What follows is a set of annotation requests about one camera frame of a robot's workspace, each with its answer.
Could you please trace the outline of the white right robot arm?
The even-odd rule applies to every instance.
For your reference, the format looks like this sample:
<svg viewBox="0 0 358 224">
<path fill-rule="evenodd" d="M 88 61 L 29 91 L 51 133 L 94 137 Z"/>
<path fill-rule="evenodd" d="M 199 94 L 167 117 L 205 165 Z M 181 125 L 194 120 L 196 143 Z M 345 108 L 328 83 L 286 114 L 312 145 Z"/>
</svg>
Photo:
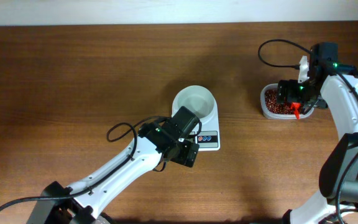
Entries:
<svg viewBox="0 0 358 224">
<path fill-rule="evenodd" d="M 288 210 L 282 223 L 344 223 L 358 213 L 358 71 L 353 65 L 319 60 L 307 77 L 281 80 L 280 103 L 330 110 L 339 142 L 319 173 L 319 189 L 302 206 Z"/>
</svg>

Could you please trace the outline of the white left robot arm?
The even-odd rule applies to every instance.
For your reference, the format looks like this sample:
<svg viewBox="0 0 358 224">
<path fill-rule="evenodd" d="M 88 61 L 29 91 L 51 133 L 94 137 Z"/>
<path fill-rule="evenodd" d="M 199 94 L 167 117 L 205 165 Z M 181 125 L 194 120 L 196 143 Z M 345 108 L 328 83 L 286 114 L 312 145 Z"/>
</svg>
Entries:
<svg viewBox="0 0 358 224">
<path fill-rule="evenodd" d="M 103 210 L 138 177 L 168 161 L 193 166 L 199 149 L 193 130 L 200 120 L 153 116 L 136 125 L 130 144 L 98 170 L 67 187 L 48 185 L 28 223 L 104 223 Z"/>
</svg>

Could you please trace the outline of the orange measuring scoop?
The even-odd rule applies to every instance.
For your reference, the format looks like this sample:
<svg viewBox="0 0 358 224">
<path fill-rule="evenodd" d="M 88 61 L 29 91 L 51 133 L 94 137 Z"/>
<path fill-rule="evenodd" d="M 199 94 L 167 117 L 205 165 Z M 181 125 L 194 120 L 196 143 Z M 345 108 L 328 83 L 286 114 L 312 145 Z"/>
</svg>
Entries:
<svg viewBox="0 0 358 224">
<path fill-rule="evenodd" d="M 290 109 L 293 110 L 296 119 L 300 119 L 300 107 L 300 103 L 291 103 Z"/>
</svg>

